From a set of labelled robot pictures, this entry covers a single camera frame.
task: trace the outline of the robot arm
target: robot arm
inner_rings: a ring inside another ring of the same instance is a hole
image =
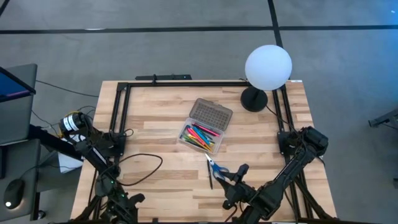
[[[73,222],[98,222],[98,220],[88,220],[89,216],[100,199],[107,197],[106,210],[101,214],[101,219],[105,223],[137,223],[136,203],[142,202],[145,197],[142,194],[127,197],[127,192],[116,181],[120,173],[118,164],[108,159],[114,155],[113,151],[117,147],[124,145],[125,135],[97,130],[89,117],[83,113],[68,115],[61,119],[59,126],[63,137],[72,143],[75,150],[80,152],[99,173],[95,182],[94,198]],[[72,136],[79,136],[79,141],[74,140]]]
[[[257,190],[242,181],[249,169],[247,164],[242,165],[237,173],[222,173],[229,180],[234,181],[235,185],[217,178],[225,191],[226,201],[223,204],[225,209],[230,209],[238,202],[249,204],[238,218],[238,223],[254,224],[258,223],[260,218],[270,219],[280,207],[286,187],[308,163],[312,162],[314,158],[324,155],[328,145],[327,137],[312,127],[292,133],[290,139],[296,139],[300,143],[296,147],[294,157],[274,180],[267,182]]]

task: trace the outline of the wooden tabletop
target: wooden tabletop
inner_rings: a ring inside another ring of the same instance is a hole
[[[94,118],[94,127],[102,131],[108,131],[109,128],[117,83],[106,81],[102,84]],[[313,126],[303,83],[288,81],[286,86],[295,127]],[[127,139],[124,157],[146,152],[161,156],[164,160],[154,175],[140,184],[124,188],[130,196],[143,193],[146,197],[142,203],[137,204],[139,222],[151,222],[152,218],[159,218],[160,222],[223,222],[233,211],[233,208],[222,209],[224,191],[214,179],[214,189],[210,189],[205,155],[177,143],[177,135],[197,98],[215,101],[233,110],[220,151],[212,156],[219,165],[236,172],[241,164],[249,164],[250,169],[244,180],[256,188],[274,179],[285,166],[276,139],[279,130],[276,116],[267,109],[258,113],[246,111],[239,100],[244,89],[245,87],[132,87],[126,129],[132,128],[134,135]],[[275,111],[272,92],[266,93],[268,105]],[[279,99],[285,118],[281,94]],[[120,164],[119,179],[123,183],[135,182],[158,164],[157,158],[133,157]],[[85,161],[71,218],[77,217],[87,206],[94,171],[91,164]],[[323,164],[314,160],[306,166],[305,176],[309,191],[327,213],[335,216]],[[299,190],[298,198],[302,216],[305,217]],[[293,211],[284,198],[271,220],[293,219]]]

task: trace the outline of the lamp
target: lamp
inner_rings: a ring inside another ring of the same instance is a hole
[[[258,112],[268,103],[264,90],[276,90],[289,79],[292,59],[282,47],[264,45],[251,52],[244,71],[252,86],[242,92],[242,106],[248,111]]]

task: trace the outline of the concrete floor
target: concrete floor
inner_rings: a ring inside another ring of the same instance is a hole
[[[274,2],[280,26],[398,24],[398,2],[393,0]],[[12,0],[0,17],[0,30],[271,24],[265,0]],[[293,60],[292,79],[304,81],[315,126],[330,139],[326,172],[338,216],[396,223],[398,190],[392,178],[398,177],[397,133],[385,126],[371,129],[368,119],[398,105],[398,30],[281,35]],[[248,54],[264,44],[275,44],[273,31],[0,35],[0,66],[36,63],[39,80],[96,95],[103,80],[153,73],[241,78]],[[34,111],[51,123],[71,110],[96,105],[96,98],[40,83],[36,89]],[[35,117],[32,122],[45,126]],[[75,190],[70,185],[43,195],[48,217],[34,223],[67,220]],[[54,201],[55,194],[63,200]]]

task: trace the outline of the black clamp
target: black clamp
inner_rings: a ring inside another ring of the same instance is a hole
[[[152,85],[156,85],[156,80],[157,80],[157,76],[156,76],[156,74],[154,74],[153,78],[152,78]]]

